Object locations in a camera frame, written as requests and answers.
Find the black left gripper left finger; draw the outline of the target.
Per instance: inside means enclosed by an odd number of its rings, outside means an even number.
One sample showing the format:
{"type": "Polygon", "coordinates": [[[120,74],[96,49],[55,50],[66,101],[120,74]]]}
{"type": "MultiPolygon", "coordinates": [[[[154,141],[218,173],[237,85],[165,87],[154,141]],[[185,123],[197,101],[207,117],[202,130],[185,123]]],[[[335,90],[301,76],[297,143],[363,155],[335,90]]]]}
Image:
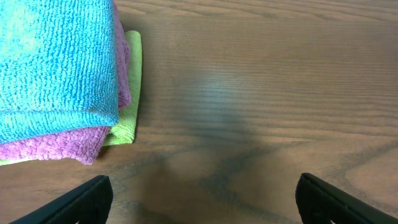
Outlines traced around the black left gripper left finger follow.
{"type": "Polygon", "coordinates": [[[98,175],[11,224],[105,224],[113,202],[107,175],[98,175]]]}

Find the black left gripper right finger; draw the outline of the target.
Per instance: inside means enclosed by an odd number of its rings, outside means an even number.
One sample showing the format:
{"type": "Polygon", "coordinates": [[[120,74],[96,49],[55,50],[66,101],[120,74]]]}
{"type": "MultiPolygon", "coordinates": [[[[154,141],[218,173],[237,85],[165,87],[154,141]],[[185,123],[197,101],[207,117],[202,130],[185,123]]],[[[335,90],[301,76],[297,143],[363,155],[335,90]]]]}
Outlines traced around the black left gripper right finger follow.
{"type": "Polygon", "coordinates": [[[304,224],[397,224],[396,218],[310,173],[301,174],[295,201],[304,224]]]}

